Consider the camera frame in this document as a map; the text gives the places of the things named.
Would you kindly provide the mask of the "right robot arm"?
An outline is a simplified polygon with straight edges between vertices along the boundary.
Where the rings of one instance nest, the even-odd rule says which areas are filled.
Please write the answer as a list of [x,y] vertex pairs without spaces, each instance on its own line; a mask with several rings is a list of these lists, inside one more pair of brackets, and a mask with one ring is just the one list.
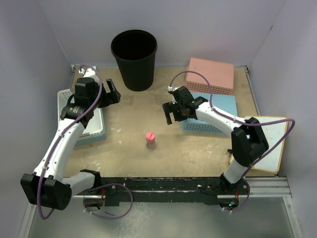
[[220,188],[226,194],[232,194],[251,164],[269,149],[259,121],[251,117],[235,119],[233,115],[212,105],[204,97],[194,98],[185,87],[168,87],[172,101],[162,105],[167,124],[172,124],[170,114],[175,121],[196,119],[216,127],[231,137],[233,161],[220,176]]

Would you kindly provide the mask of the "large black plastic bucket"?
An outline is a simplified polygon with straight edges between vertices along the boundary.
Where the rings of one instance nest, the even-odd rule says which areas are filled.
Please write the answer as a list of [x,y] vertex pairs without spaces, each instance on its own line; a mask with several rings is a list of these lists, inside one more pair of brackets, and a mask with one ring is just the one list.
[[158,49],[151,33],[139,29],[124,31],[114,37],[110,49],[129,90],[141,92],[151,87]]

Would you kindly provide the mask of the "pink perforated plastic basket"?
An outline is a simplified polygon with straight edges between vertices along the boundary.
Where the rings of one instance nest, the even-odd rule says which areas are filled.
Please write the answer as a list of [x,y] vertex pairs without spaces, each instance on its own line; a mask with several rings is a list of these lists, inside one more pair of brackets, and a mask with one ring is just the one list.
[[234,65],[230,63],[190,58],[184,85],[192,92],[232,95],[234,88]]

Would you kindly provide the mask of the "blue perforated plastic basket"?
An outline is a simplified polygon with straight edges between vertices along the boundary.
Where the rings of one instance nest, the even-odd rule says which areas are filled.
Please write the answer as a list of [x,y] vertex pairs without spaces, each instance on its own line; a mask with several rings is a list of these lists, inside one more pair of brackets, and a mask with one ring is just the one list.
[[[226,111],[234,116],[238,116],[235,96],[232,95],[212,95],[212,104],[219,109]],[[187,119],[182,123],[183,131],[203,132],[213,134],[224,134],[221,130],[201,120]]]

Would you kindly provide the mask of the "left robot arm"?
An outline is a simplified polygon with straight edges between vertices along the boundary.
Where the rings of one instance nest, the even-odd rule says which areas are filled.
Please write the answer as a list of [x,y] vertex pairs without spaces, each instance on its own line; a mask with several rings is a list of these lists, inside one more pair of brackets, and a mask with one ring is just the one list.
[[24,174],[20,180],[29,203],[64,210],[73,196],[85,190],[90,194],[101,191],[99,172],[83,169],[70,178],[63,175],[73,148],[87,126],[95,126],[97,119],[103,123],[102,108],[120,102],[121,94],[113,81],[107,79],[106,83],[108,92],[94,78],[82,77],[75,84],[74,94],[66,91],[67,101],[59,106],[58,129],[49,149],[34,171]]

